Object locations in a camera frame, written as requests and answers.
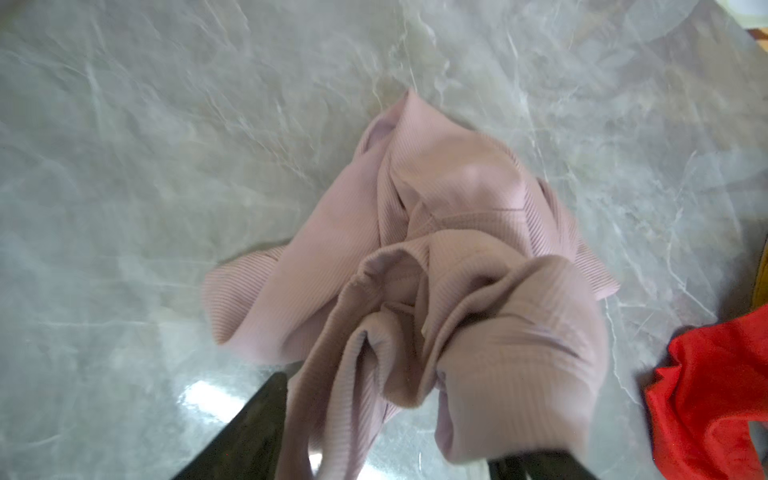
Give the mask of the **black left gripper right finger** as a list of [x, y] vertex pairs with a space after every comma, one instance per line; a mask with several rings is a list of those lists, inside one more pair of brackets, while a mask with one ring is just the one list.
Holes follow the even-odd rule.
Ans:
[[568, 451], [537, 451], [488, 461], [493, 480], [596, 480]]

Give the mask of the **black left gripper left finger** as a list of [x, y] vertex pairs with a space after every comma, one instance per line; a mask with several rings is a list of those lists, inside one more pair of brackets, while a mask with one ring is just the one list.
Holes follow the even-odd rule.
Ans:
[[178, 479], [273, 479], [286, 418], [288, 377], [273, 374]]

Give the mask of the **light pink ribbed cloth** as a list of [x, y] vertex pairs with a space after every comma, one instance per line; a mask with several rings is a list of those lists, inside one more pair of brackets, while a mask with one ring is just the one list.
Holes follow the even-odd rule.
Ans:
[[277, 477], [354, 479], [432, 392], [449, 462], [582, 456], [617, 289], [546, 182], [408, 92], [294, 238], [212, 270], [204, 303], [219, 344], [300, 364]]

